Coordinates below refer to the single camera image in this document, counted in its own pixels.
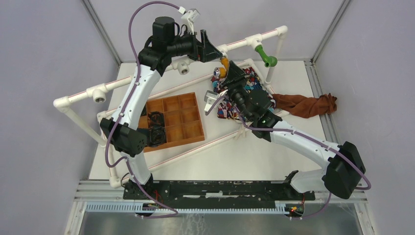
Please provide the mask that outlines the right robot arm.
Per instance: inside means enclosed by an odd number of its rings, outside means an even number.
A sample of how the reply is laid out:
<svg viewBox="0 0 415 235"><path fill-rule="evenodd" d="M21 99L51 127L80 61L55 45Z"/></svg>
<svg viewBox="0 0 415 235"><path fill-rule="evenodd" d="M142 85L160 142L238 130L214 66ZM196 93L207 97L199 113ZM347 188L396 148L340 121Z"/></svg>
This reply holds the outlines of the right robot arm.
<svg viewBox="0 0 415 235"><path fill-rule="evenodd" d="M222 83L225 95L244 127L250 129L257 138L286 146L320 166L317 170L292 172L288 176L288 183L282 187L287 199L295 200L302 193L324 189L339 198L349 199L356 189L371 188L365 176L365 166L354 144L323 141L295 128L270 110L272 103L265 90L245 90L248 78L242 68L229 61L227 75Z"/></svg>

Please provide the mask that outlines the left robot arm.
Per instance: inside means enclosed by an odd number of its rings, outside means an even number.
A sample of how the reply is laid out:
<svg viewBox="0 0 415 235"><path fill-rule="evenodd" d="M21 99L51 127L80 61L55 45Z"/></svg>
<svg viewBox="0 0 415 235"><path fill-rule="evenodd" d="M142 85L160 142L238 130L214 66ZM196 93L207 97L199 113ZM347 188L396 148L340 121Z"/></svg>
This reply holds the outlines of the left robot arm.
<svg viewBox="0 0 415 235"><path fill-rule="evenodd" d="M103 118L100 127L107 144L105 161L115 167L125 160L135 192L140 198L148 199L154 193L150 170L144 157L148 137L138 129L139 119L149 95L172 59L186 56L193 61L210 62L222 57L222 53L210 42L207 31L186 31L177 34L177 24L171 17L157 17L152 25L152 35L143 49L137 53L136 70L120 106L110 118Z"/></svg>

